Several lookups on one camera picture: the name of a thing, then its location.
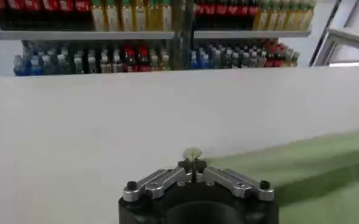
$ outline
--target plastic bottle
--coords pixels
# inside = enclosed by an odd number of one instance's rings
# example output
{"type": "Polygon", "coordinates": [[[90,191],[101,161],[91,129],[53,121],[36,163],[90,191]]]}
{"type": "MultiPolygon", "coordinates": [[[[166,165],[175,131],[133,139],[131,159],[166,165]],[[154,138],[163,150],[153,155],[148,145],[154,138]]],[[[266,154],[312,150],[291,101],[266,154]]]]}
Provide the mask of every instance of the plastic bottle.
{"type": "Polygon", "coordinates": [[[14,73],[16,76],[25,76],[25,66],[23,65],[23,59],[20,55],[16,55],[14,58],[14,73]]]}
{"type": "Polygon", "coordinates": [[[114,0],[107,0],[106,14],[109,31],[119,30],[118,8],[114,0]]]}
{"type": "Polygon", "coordinates": [[[266,51],[262,51],[262,53],[260,54],[260,57],[258,58],[258,62],[257,62],[257,68],[263,68],[266,66],[266,51]]]}
{"type": "Polygon", "coordinates": [[[57,56],[57,59],[59,60],[59,66],[58,66],[59,74],[62,74],[62,75],[70,74],[71,67],[70,67],[68,61],[66,60],[65,56],[63,54],[59,54],[57,56]]]}
{"type": "Polygon", "coordinates": [[[101,58],[101,71],[102,73],[112,73],[112,65],[106,55],[102,55],[101,58]]]}
{"type": "Polygon", "coordinates": [[[269,18],[266,23],[266,30],[274,30],[279,12],[279,0],[270,0],[269,18]]]}
{"type": "Polygon", "coordinates": [[[313,11],[315,10],[315,6],[316,6],[316,1],[310,0],[310,2],[308,3],[308,10],[305,14],[304,21],[299,26],[299,30],[301,31],[308,30],[313,18],[313,11]]]}
{"type": "Polygon", "coordinates": [[[51,63],[51,58],[49,55],[43,55],[43,74],[44,75],[53,75],[55,73],[55,67],[51,63]]]}
{"type": "Polygon", "coordinates": [[[172,30],[172,9],[171,1],[163,0],[163,30],[170,31],[172,30]]]}
{"type": "Polygon", "coordinates": [[[275,30],[283,30],[283,25],[286,20],[286,13],[289,9],[289,0],[280,0],[280,10],[277,21],[275,22],[275,30]]]}
{"type": "Polygon", "coordinates": [[[124,31],[133,31],[132,8],[129,0],[123,0],[123,7],[121,10],[124,31]]]}
{"type": "Polygon", "coordinates": [[[135,0],[136,6],[133,11],[133,21],[134,27],[133,29],[136,31],[144,31],[146,30],[146,9],[144,7],[143,0],[135,0]]]}
{"type": "Polygon", "coordinates": [[[31,75],[43,75],[43,68],[38,65],[38,57],[31,59],[32,69],[30,70],[31,75]]]}
{"type": "Polygon", "coordinates": [[[249,62],[250,62],[250,55],[248,54],[248,52],[244,52],[241,61],[241,68],[248,68],[249,62]]]}
{"type": "Polygon", "coordinates": [[[266,23],[269,18],[269,0],[261,0],[260,2],[260,11],[257,13],[254,19],[254,30],[264,30],[266,28],[266,23]]]}
{"type": "Polygon", "coordinates": [[[169,66],[169,55],[162,55],[162,71],[169,71],[171,70],[169,66]]]}
{"type": "Polygon", "coordinates": [[[107,26],[105,24],[104,9],[101,6],[99,0],[93,0],[91,12],[94,19],[94,27],[96,31],[105,31],[107,26]]]}
{"type": "Polygon", "coordinates": [[[256,67],[257,63],[258,63],[257,53],[253,52],[251,54],[251,58],[250,58],[249,63],[248,63],[248,68],[256,67]]]}

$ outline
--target red bottle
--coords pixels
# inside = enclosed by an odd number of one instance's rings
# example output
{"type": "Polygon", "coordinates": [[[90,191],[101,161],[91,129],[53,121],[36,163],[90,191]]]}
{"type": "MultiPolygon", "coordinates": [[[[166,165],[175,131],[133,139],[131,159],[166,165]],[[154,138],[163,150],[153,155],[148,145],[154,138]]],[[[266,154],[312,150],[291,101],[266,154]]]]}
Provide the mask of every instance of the red bottle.
{"type": "Polygon", "coordinates": [[[9,5],[9,21],[11,29],[23,30],[26,29],[28,16],[26,13],[24,0],[7,0],[9,5]]]}
{"type": "Polygon", "coordinates": [[[91,14],[90,0],[75,0],[76,6],[76,21],[78,30],[93,30],[93,16],[91,14]]]}
{"type": "Polygon", "coordinates": [[[73,0],[59,0],[62,30],[74,30],[76,23],[75,5],[73,0]]]}
{"type": "Polygon", "coordinates": [[[6,4],[5,0],[0,0],[0,28],[1,30],[7,30],[9,28],[9,22],[7,21],[6,4]]]}
{"type": "Polygon", "coordinates": [[[48,29],[57,30],[60,28],[60,7],[57,0],[43,0],[44,9],[47,14],[46,24],[48,29]]]}

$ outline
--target juice bottle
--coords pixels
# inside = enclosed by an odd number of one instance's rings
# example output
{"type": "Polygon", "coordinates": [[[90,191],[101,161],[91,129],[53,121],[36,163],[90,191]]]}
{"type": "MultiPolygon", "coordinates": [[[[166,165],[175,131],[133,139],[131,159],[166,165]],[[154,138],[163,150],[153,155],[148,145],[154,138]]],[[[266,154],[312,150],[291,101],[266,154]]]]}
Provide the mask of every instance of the juice bottle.
{"type": "Polygon", "coordinates": [[[109,31],[119,30],[118,11],[114,0],[107,0],[106,14],[107,14],[108,30],[109,31]]]}
{"type": "Polygon", "coordinates": [[[94,27],[96,31],[105,31],[105,17],[104,17],[104,9],[101,6],[99,0],[93,0],[93,5],[91,7],[91,11],[93,13],[94,19],[94,27]]]}
{"type": "Polygon", "coordinates": [[[146,10],[143,0],[136,0],[135,10],[133,11],[133,21],[135,23],[135,26],[133,27],[134,30],[146,30],[146,10]]]}
{"type": "Polygon", "coordinates": [[[269,0],[261,0],[260,2],[260,11],[257,13],[254,19],[254,30],[264,30],[266,27],[266,22],[268,20],[268,9],[269,9],[269,0]]]}
{"type": "Polygon", "coordinates": [[[266,22],[266,29],[265,30],[274,30],[275,29],[275,22],[278,18],[278,11],[279,11],[279,0],[270,0],[270,8],[268,12],[268,21],[266,22]]]}
{"type": "Polygon", "coordinates": [[[121,10],[124,31],[133,31],[132,8],[129,0],[123,0],[123,7],[121,10]]]}
{"type": "Polygon", "coordinates": [[[301,26],[299,27],[299,30],[302,30],[302,31],[308,30],[308,28],[311,24],[312,18],[313,18],[313,10],[315,9],[315,6],[316,6],[315,0],[311,0],[308,3],[308,10],[305,14],[304,21],[301,23],[301,26]]]}
{"type": "Polygon", "coordinates": [[[275,30],[283,30],[283,25],[286,20],[286,13],[289,9],[289,0],[280,0],[280,10],[277,21],[275,22],[275,30]]]}
{"type": "Polygon", "coordinates": [[[75,0],[76,6],[76,25],[78,30],[93,30],[93,17],[91,15],[90,0],[75,0]]]}
{"type": "Polygon", "coordinates": [[[170,31],[172,30],[172,10],[170,0],[163,0],[163,30],[170,31]]]}
{"type": "Polygon", "coordinates": [[[308,12],[308,2],[307,0],[300,0],[298,5],[298,13],[296,14],[296,18],[294,19],[293,30],[299,30],[302,27],[302,23],[304,21],[305,15],[308,12]]]}
{"type": "Polygon", "coordinates": [[[294,20],[296,15],[299,13],[298,9],[298,0],[289,1],[289,9],[286,13],[285,24],[283,25],[284,30],[293,30],[294,29],[294,20]]]}

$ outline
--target bottle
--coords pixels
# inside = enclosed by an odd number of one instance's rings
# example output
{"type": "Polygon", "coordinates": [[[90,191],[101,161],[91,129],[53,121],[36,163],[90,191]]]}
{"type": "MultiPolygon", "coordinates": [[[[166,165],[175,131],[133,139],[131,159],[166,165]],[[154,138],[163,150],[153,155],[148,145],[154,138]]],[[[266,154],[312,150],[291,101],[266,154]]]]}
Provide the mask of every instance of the bottle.
{"type": "Polygon", "coordinates": [[[59,74],[67,75],[71,73],[71,67],[63,54],[57,56],[59,60],[59,74]]]}
{"type": "Polygon", "coordinates": [[[172,10],[170,0],[163,0],[163,30],[171,31],[172,30],[172,10]]]}
{"type": "Polygon", "coordinates": [[[97,69],[96,69],[96,65],[95,65],[95,57],[92,55],[89,55],[87,62],[88,62],[88,73],[89,74],[97,73],[97,69]]]}
{"type": "Polygon", "coordinates": [[[285,24],[283,25],[284,30],[293,30],[294,29],[294,20],[296,19],[296,14],[298,10],[298,0],[289,1],[289,9],[287,10],[285,24]]]}
{"type": "Polygon", "coordinates": [[[308,3],[308,10],[305,14],[304,21],[302,22],[301,26],[299,26],[299,30],[307,31],[309,29],[309,26],[313,18],[313,11],[315,9],[315,6],[316,6],[316,1],[310,0],[310,2],[308,3]]]}
{"type": "Polygon", "coordinates": [[[107,23],[109,31],[119,30],[118,9],[114,0],[107,0],[106,6],[107,23]]]}
{"type": "Polygon", "coordinates": [[[101,73],[112,73],[112,65],[106,55],[102,55],[101,58],[101,71],[101,73]]]}
{"type": "Polygon", "coordinates": [[[234,52],[232,54],[232,68],[239,68],[240,62],[239,62],[239,53],[234,52]]]}
{"type": "Polygon", "coordinates": [[[136,31],[146,30],[146,10],[143,0],[136,0],[135,10],[133,11],[133,29],[136,31]]]}
{"type": "Polygon", "coordinates": [[[269,13],[269,0],[261,0],[260,11],[257,13],[254,19],[254,30],[264,30],[268,21],[269,13]]]}
{"type": "Polygon", "coordinates": [[[286,20],[286,13],[289,9],[289,0],[280,0],[280,10],[275,24],[275,30],[283,30],[286,20]]]}
{"type": "Polygon", "coordinates": [[[278,19],[279,0],[270,0],[270,8],[268,12],[268,21],[266,22],[266,30],[274,30],[278,19]]]}
{"type": "Polygon", "coordinates": [[[49,55],[43,55],[43,74],[44,75],[53,75],[55,73],[55,67],[51,63],[51,58],[49,55]]]}
{"type": "Polygon", "coordinates": [[[263,68],[266,66],[266,51],[262,51],[262,53],[260,54],[260,57],[258,58],[258,62],[257,62],[257,68],[263,68]]]}
{"type": "Polygon", "coordinates": [[[298,52],[293,53],[293,56],[291,58],[291,64],[290,64],[291,67],[297,67],[297,60],[299,59],[299,56],[300,53],[298,52]]]}
{"type": "Polygon", "coordinates": [[[152,71],[159,71],[157,55],[151,56],[151,69],[152,69],[152,71]]]}
{"type": "Polygon", "coordinates": [[[94,22],[91,15],[90,0],[75,0],[76,6],[76,23],[77,30],[94,30],[94,22]]]}
{"type": "Polygon", "coordinates": [[[62,30],[73,30],[75,26],[75,6],[73,0],[59,0],[62,30]]]}
{"type": "Polygon", "coordinates": [[[23,65],[23,59],[20,55],[14,57],[14,73],[16,76],[25,76],[26,71],[23,65]]]}
{"type": "Polygon", "coordinates": [[[93,0],[91,12],[94,19],[94,28],[96,31],[105,31],[107,26],[105,24],[104,9],[101,6],[99,0],[93,0]]]}
{"type": "Polygon", "coordinates": [[[80,57],[74,57],[75,74],[83,74],[83,61],[80,57]]]}
{"type": "Polygon", "coordinates": [[[31,75],[43,75],[43,68],[38,65],[38,57],[31,59],[32,69],[30,70],[31,75]]]}
{"type": "Polygon", "coordinates": [[[250,62],[250,54],[248,54],[248,52],[244,52],[241,61],[241,68],[248,68],[249,62],[250,62]]]}
{"type": "Polygon", "coordinates": [[[253,52],[253,53],[251,54],[251,58],[250,58],[250,60],[249,60],[249,62],[248,62],[248,68],[254,68],[254,67],[256,67],[257,63],[258,63],[257,53],[256,53],[256,52],[253,52]]]}
{"type": "Polygon", "coordinates": [[[6,13],[5,0],[0,0],[0,28],[1,30],[7,30],[10,28],[6,13]]]}
{"type": "Polygon", "coordinates": [[[169,71],[171,70],[169,66],[169,55],[165,54],[162,55],[162,71],[169,71]]]}

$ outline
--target water bottle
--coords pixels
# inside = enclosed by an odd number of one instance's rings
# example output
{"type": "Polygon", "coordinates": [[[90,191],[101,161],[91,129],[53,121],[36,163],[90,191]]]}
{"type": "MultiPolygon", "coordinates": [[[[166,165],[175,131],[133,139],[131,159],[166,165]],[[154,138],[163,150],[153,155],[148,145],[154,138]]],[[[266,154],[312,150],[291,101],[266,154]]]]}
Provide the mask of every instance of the water bottle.
{"type": "Polygon", "coordinates": [[[55,73],[55,66],[51,63],[51,58],[49,55],[43,55],[43,74],[44,75],[53,75],[55,73]]]}
{"type": "Polygon", "coordinates": [[[83,63],[81,57],[74,58],[75,74],[83,74],[83,63]]]}
{"type": "Polygon", "coordinates": [[[63,54],[59,54],[57,56],[57,59],[59,60],[59,71],[61,74],[70,74],[71,73],[71,67],[66,60],[65,56],[63,54]]]}

